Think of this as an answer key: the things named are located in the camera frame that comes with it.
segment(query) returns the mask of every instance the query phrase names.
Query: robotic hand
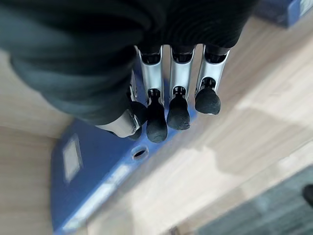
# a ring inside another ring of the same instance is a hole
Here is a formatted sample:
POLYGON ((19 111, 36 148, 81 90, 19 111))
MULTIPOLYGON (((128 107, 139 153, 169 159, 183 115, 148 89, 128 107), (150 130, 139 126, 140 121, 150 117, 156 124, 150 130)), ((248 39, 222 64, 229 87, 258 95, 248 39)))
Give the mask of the robotic hand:
POLYGON ((195 108, 219 113, 223 68, 257 1, 3 0, 0 46, 10 52, 20 78, 59 110, 132 139, 147 120, 148 138, 160 142, 167 125, 190 126, 187 101, 197 44, 203 53, 195 108), (162 45, 171 47, 167 120, 162 45), (137 53, 147 108, 135 100, 137 53))

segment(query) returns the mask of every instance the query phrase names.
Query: blue binder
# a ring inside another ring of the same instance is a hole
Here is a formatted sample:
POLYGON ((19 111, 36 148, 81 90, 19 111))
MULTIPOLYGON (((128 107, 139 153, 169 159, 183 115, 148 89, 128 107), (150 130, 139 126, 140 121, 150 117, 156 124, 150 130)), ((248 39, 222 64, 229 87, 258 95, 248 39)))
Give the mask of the blue binder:
POLYGON ((280 26, 290 27, 312 6, 313 0, 261 0, 255 9, 255 14, 280 26))
MULTIPOLYGON (((140 66, 134 70, 138 101, 145 104, 140 66)), ((165 94, 168 86, 165 83, 165 94)), ((168 98, 165 99, 165 113, 168 98)), ((191 120, 196 111, 189 108, 191 120)), ((144 161, 178 131, 168 129, 167 140, 152 143, 146 126, 137 141, 118 138, 75 120, 57 142, 51 156, 51 218, 54 234, 73 232, 112 195, 144 161)))

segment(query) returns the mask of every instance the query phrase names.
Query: metal ring hole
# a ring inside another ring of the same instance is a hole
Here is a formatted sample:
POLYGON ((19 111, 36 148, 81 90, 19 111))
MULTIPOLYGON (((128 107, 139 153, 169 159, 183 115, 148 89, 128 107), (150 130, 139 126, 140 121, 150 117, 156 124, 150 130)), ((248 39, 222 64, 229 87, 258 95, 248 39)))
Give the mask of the metal ring hole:
POLYGON ((139 147, 133 149, 133 159, 134 160, 141 160, 149 155, 149 151, 147 147, 139 147))

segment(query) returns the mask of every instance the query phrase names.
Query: gray carpet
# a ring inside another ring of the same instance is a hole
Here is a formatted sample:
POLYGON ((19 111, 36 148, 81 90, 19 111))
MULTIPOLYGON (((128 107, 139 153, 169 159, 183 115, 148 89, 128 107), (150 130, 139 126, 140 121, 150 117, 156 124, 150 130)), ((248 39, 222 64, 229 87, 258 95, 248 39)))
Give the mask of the gray carpet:
POLYGON ((313 166, 201 227, 197 235, 313 235, 313 208, 302 188, 313 184, 313 166))

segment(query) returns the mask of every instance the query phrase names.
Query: light wood surface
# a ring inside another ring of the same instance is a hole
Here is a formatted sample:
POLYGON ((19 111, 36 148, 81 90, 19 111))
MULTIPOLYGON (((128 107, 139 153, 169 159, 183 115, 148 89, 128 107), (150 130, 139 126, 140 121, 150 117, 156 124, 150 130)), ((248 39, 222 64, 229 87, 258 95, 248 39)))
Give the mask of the light wood surface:
POLYGON ((90 221, 89 235, 160 234, 308 142, 312 19, 285 30, 252 18, 225 67, 220 115, 199 115, 135 172, 90 221))
MULTIPOLYGON (((204 223, 197 218, 205 209, 219 216, 291 175, 294 165, 312 163, 312 147, 306 145, 313 138, 312 20, 310 14, 284 30, 250 19, 225 67, 221 114, 199 115, 80 233, 154 235, 175 225, 190 231, 204 223), (236 197, 237 190, 244 193, 236 197)), ((198 47, 191 90, 200 52, 198 47)), ((24 86, 4 53, 0 79, 0 234, 48 235, 50 151, 70 118, 24 86)))
POLYGON ((0 127, 0 234, 52 234, 51 138, 0 127))
POLYGON ((59 138, 71 118, 21 82, 3 51, 0 51, 0 82, 0 126, 59 138))

